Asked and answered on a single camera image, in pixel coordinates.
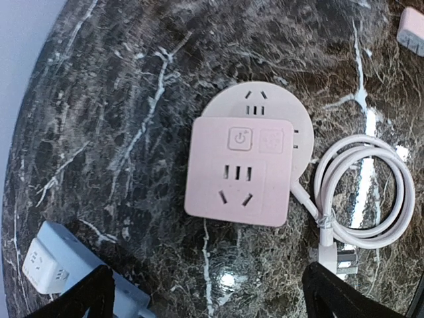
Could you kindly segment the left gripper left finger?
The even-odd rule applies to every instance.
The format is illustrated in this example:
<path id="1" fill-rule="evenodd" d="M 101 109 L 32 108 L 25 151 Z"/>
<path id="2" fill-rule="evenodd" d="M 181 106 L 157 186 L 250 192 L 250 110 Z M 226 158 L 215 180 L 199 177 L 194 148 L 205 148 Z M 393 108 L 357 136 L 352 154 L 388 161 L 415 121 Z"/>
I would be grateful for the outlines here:
<path id="1" fill-rule="evenodd" d="M 100 265 L 53 302 L 28 315 L 40 317 L 113 317 L 113 271 Z"/>

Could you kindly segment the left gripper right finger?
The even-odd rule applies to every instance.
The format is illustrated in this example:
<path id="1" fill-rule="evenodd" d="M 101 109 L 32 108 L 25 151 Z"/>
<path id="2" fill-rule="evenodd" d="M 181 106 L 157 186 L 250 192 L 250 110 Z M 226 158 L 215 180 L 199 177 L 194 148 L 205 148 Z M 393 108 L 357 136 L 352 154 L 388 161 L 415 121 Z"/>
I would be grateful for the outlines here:
<path id="1" fill-rule="evenodd" d="M 402 317 L 369 299 L 318 262 L 308 265 L 302 275 L 308 317 Z"/>

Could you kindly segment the blue power strip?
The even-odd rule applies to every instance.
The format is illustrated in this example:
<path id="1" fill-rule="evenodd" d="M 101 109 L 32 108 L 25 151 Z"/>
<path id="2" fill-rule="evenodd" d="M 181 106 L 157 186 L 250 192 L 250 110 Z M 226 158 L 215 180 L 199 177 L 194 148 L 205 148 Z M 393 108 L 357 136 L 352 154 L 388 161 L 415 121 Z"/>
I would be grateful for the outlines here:
<path id="1" fill-rule="evenodd" d="M 76 285 L 96 267 L 104 265 L 90 249 L 80 242 L 65 226 L 51 221 L 43 222 L 37 238 L 66 272 L 63 294 Z M 117 317 L 155 317 L 149 310 L 150 296 L 113 272 L 115 301 L 113 313 Z"/>

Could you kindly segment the white cube socket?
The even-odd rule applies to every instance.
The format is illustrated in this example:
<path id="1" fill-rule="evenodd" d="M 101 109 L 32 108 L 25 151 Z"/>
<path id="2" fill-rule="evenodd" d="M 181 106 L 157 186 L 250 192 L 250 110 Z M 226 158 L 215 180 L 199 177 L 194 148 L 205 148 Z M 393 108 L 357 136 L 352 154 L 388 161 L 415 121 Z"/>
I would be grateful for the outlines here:
<path id="1" fill-rule="evenodd" d="M 31 241 L 22 271 L 42 295 L 62 293 L 69 276 L 38 238 Z"/>

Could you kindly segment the pink cube socket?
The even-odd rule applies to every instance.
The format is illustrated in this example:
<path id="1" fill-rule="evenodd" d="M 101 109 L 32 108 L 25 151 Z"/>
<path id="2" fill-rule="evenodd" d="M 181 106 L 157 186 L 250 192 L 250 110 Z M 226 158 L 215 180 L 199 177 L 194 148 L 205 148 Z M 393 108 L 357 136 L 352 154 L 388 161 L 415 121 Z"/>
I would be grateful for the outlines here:
<path id="1" fill-rule="evenodd" d="M 287 219 L 294 129 L 282 119 L 199 117 L 193 122 L 188 215 L 280 227 Z"/>

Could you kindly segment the pink round power strip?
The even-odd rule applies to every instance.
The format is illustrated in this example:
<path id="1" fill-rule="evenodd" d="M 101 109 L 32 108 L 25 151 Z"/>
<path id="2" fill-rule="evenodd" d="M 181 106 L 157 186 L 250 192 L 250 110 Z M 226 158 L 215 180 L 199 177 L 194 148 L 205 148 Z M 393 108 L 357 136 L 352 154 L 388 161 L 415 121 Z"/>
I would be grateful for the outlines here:
<path id="1" fill-rule="evenodd" d="M 302 102 L 281 86 L 265 81 L 233 85 L 214 96 L 202 115 L 287 120 L 294 129 L 291 181 L 298 181 L 309 165 L 314 147 L 311 117 Z"/>

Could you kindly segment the pink small plug adapter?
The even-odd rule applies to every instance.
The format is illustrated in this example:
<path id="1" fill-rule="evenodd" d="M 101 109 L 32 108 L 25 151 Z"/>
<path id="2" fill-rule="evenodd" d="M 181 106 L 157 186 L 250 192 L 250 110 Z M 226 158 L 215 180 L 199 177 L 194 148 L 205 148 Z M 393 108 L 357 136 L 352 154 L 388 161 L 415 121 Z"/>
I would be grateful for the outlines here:
<path id="1" fill-rule="evenodd" d="M 396 39 L 402 46 L 423 57 L 423 28 L 423 13 L 413 7 L 406 7 L 400 17 Z"/>

